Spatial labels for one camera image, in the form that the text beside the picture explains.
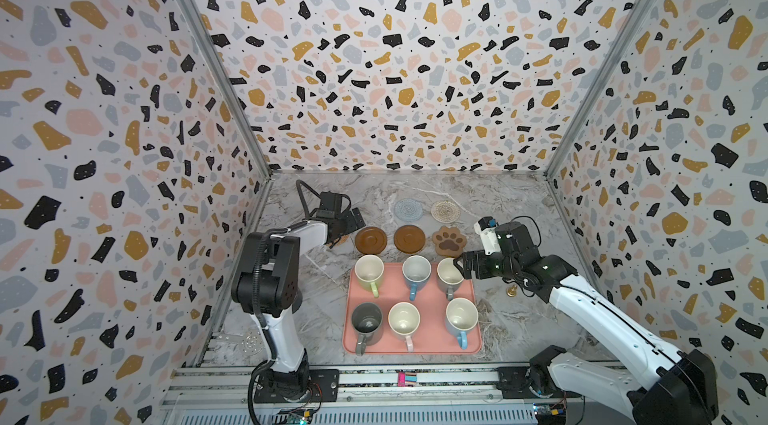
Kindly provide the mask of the dark brown wooden coaster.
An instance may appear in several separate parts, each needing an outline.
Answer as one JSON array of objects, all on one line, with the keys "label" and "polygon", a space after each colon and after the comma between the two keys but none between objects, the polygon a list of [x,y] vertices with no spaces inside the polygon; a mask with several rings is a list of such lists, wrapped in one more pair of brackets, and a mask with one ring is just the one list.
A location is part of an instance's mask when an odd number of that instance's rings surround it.
[{"label": "dark brown wooden coaster", "polygon": [[378,255],[387,247],[387,234],[378,227],[366,227],[355,237],[355,247],[363,255]]}]

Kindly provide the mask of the cork paw coaster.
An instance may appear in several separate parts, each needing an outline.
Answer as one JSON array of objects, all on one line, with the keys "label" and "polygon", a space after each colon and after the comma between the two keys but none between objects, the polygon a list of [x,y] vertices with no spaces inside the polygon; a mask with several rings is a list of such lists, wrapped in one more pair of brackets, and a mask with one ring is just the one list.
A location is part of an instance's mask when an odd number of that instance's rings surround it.
[{"label": "cork paw coaster", "polygon": [[441,227],[431,237],[436,253],[441,257],[458,258],[462,255],[467,237],[456,227]]}]

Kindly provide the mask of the light blue woven coaster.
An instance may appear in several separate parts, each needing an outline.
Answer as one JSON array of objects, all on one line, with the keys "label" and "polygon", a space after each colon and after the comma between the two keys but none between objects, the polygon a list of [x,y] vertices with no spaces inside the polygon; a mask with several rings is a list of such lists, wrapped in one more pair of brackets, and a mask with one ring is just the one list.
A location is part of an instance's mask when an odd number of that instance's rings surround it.
[{"label": "light blue woven coaster", "polygon": [[404,223],[415,223],[424,214],[423,205],[411,198],[399,200],[393,207],[395,217]]}]

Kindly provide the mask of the light brown wooden coaster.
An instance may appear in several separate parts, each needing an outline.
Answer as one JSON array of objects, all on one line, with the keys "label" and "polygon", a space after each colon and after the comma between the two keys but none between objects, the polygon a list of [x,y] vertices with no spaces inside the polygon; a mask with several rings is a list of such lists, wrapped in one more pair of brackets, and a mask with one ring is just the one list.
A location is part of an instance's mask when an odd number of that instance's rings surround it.
[{"label": "light brown wooden coaster", "polygon": [[415,225],[403,225],[395,231],[393,242],[399,251],[406,254],[416,254],[424,248],[426,235],[422,229]]}]

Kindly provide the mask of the multicolour woven coaster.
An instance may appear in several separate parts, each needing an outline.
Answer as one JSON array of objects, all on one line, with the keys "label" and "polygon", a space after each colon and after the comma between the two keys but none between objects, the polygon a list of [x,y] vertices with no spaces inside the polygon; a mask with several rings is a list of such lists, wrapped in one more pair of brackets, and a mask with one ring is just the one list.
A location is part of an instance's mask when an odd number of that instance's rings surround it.
[{"label": "multicolour woven coaster", "polygon": [[450,200],[436,202],[430,209],[432,217],[441,224],[457,222],[462,214],[460,207]]}]

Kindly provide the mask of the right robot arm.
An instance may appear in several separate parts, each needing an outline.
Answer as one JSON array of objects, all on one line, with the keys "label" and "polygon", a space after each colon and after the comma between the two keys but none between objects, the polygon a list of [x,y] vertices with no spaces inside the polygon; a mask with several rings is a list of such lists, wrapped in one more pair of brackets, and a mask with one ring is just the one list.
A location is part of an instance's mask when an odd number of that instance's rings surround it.
[{"label": "right robot arm", "polygon": [[623,366],[597,365],[551,345],[530,360],[524,388],[541,398],[572,392],[636,424],[710,424],[717,418],[717,373],[708,356],[661,339],[564,259],[541,255],[524,224],[484,217],[474,230],[482,249],[453,261],[465,279],[500,278],[532,293],[576,321]]}]

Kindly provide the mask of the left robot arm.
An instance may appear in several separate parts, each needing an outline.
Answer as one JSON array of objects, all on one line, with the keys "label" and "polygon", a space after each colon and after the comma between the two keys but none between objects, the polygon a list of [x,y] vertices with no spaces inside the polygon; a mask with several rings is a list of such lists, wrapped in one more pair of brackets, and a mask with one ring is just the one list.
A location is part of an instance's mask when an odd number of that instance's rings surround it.
[{"label": "left robot arm", "polygon": [[365,227],[360,211],[343,193],[318,192],[298,180],[303,218],[286,227],[250,233],[235,269],[231,300],[258,326],[266,358],[255,367],[249,398],[303,401],[311,392],[308,354],[294,323],[301,306],[300,257],[330,248]]}]

